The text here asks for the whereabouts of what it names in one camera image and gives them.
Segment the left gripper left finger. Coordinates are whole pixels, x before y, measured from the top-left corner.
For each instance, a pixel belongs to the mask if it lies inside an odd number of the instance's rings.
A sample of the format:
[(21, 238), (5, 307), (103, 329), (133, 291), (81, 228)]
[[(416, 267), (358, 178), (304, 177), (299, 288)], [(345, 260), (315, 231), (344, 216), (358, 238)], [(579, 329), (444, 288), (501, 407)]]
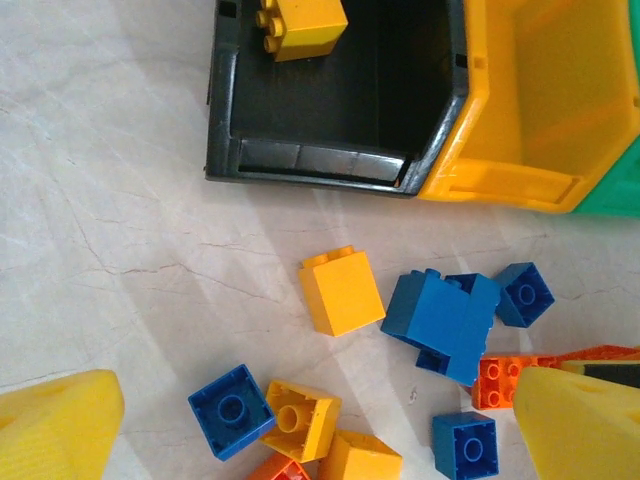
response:
[(3, 479), (100, 479), (124, 416), (116, 374), (92, 370), (1, 395)]

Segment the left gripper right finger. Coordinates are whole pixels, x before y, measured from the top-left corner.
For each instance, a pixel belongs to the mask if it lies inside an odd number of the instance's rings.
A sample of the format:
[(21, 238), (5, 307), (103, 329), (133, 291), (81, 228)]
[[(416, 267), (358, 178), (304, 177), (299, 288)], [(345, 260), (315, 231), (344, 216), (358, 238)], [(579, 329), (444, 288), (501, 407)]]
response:
[(637, 388), (527, 367), (513, 410), (539, 478), (639, 477)]

